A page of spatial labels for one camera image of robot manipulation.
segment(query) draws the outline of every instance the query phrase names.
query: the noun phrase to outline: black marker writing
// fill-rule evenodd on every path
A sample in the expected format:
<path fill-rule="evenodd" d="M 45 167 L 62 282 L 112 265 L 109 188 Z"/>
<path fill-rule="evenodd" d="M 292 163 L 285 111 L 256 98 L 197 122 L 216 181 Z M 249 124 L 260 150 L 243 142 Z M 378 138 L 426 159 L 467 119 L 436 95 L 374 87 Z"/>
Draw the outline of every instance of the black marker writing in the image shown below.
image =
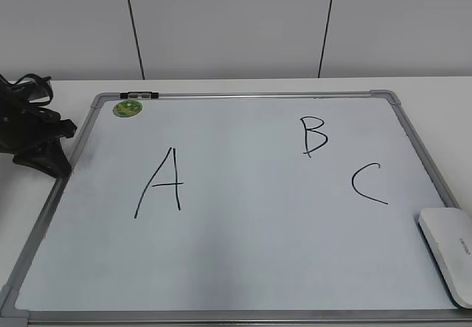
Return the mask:
<path fill-rule="evenodd" d="M 359 196 L 363 196 L 364 198 L 368 198 L 368 199 L 370 199 L 370 200 L 373 200 L 374 202 L 379 202 L 379 203 L 388 205 L 389 203 L 382 202 L 381 200 L 372 198 L 371 196 L 366 196 L 365 194 L 359 192 L 359 191 L 357 190 L 357 188 L 355 187 L 354 178 L 359 174 L 359 172 L 361 172 L 362 170 L 365 170 L 366 168 L 368 168 L 369 166 L 372 166 L 372 165 L 377 165 L 378 168 L 381 167 L 381 164 L 380 164 L 380 163 L 372 162 L 372 163 L 369 163 L 368 165 L 365 165 L 365 166 L 362 167 L 362 168 L 359 168 L 359 169 L 353 174 L 353 177 L 351 178 L 351 185 L 353 186 L 353 190 L 355 190 L 355 192 L 356 192 Z"/>
<path fill-rule="evenodd" d="M 308 128 L 307 123 L 305 122 L 306 119 L 316 119 L 316 120 L 319 120 L 322 123 L 318 126 Z M 322 132 L 316 130 L 318 128 L 321 128 L 325 124 L 325 121 L 323 119 L 317 118 L 317 117 L 303 117 L 303 118 L 300 118 L 300 120 L 302 121 L 303 128 L 305 129 L 305 152 L 304 152 L 304 154 L 308 155 L 308 157 L 311 158 L 311 153 L 313 151 L 318 150 L 319 148 L 321 148 L 323 145 L 325 145 L 327 143 L 326 134 L 323 134 Z M 324 137 L 324 142 L 321 145 L 318 145 L 315 148 L 312 148 L 312 149 L 308 150 L 308 132 L 312 132 L 312 133 L 322 135 Z"/>
<path fill-rule="evenodd" d="M 134 212 L 134 218 L 137 218 L 138 217 L 138 213 L 139 213 L 139 208 L 141 207 L 141 203 L 142 203 L 142 199 L 144 198 L 145 196 L 145 193 L 146 193 L 146 190 L 148 190 L 149 188 L 149 185 L 150 183 L 153 181 L 154 177 L 156 176 L 156 174 L 160 171 L 160 169 L 162 168 L 162 166 L 164 165 L 164 163 L 167 161 L 167 158 L 169 157 L 170 155 L 170 152 L 173 152 L 173 162 L 174 162 L 174 172 L 176 174 L 176 181 L 173 182 L 173 183 L 159 183 L 157 185 L 152 185 L 152 187 L 160 187 L 160 186 L 166 186 L 166 185 L 174 185 L 176 187 L 176 201 L 177 201 L 177 208 L 180 210 L 180 200 L 178 200 L 178 186 L 179 185 L 182 185 L 183 182 L 179 182 L 178 181 L 178 174 L 177 174 L 177 163 L 176 163 L 176 150 L 174 148 L 169 148 L 169 150 L 167 151 L 167 153 L 165 154 L 165 157 L 164 159 L 162 160 L 162 162 L 159 164 L 158 168 L 156 169 L 156 171 L 153 173 L 153 175 L 151 176 L 151 178 L 149 179 L 149 181 L 147 182 L 146 186 L 145 186 L 145 189 L 142 191 L 141 193 L 141 197 L 139 198 L 139 202 L 138 202 L 138 206 L 136 208 L 136 211 Z"/>

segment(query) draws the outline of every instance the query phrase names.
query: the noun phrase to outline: table surface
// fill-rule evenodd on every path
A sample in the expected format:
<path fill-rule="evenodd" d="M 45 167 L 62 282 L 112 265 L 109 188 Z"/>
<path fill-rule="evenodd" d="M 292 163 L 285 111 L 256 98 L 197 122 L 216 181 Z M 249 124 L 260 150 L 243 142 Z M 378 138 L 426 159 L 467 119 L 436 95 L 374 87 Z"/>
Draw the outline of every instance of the table surface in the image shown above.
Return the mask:
<path fill-rule="evenodd" d="M 472 213 L 472 103 L 470 77 L 337 78 L 279 80 L 52 81 L 50 108 L 79 127 L 96 94 L 102 92 L 346 92 L 394 91 L 462 209 Z M 73 140 L 64 140 L 68 153 Z M 54 179 L 14 165 L 0 155 L 0 285 L 13 269 Z"/>

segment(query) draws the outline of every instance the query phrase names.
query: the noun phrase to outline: whiteboard frame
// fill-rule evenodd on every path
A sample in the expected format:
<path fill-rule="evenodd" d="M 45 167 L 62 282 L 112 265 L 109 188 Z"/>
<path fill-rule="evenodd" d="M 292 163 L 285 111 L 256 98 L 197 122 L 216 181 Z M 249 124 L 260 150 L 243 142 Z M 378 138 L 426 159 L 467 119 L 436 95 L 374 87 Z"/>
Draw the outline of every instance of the whiteboard frame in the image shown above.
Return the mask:
<path fill-rule="evenodd" d="M 384 98 L 395 112 L 398 121 L 410 139 L 426 172 L 430 176 L 446 207 L 459 205 L 441 173 L 413 129 L 396 94 L 389 90 L 365 92 L 287 92 L 287 93 L 200 93 L 170 94 L 158 92 L 102 93 L 91 104 L 86 121 L 77 136 L 69 161 L 77 163 L 94 127 L 100 109 L 108 101 L 123 99 L 202 100 L 215 98 Z M 7 284 L 0 290 L 0 327 L 34 324 L 318 324 L 318 323 L 472 323 L 472 310 L 288 310 L 288 311 L 26 311 L 15 308 L 18 291 L 28 273 L 32 260 L 46 234 L 68 179 L 58 179 L 24 245 Z"/>

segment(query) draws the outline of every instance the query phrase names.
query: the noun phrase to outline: white eraser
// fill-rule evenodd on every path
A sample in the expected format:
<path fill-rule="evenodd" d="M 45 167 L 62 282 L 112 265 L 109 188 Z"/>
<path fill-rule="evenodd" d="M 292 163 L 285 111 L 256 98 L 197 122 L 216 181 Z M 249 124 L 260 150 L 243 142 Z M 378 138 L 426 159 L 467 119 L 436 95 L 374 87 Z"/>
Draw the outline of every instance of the white eraser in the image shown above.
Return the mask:
<path fill-rule="evenodd" d="M 472 309 L 471 218 L 454 207 L 429 207 L 419 222 L 453 299 Z"/>

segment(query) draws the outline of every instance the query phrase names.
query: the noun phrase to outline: round magnet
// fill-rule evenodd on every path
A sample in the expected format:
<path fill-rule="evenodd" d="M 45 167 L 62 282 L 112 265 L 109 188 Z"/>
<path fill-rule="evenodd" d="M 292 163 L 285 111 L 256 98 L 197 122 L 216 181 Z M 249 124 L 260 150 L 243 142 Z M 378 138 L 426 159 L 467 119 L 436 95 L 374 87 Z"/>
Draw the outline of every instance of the round magnet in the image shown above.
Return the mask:
<path fill-rule="evenodd" d="M 124 100 L 113 107 L 113 114 L 117 117 L 127 118 L 138 114 L 142 110 L 142 104 L 138 100 Z"/>

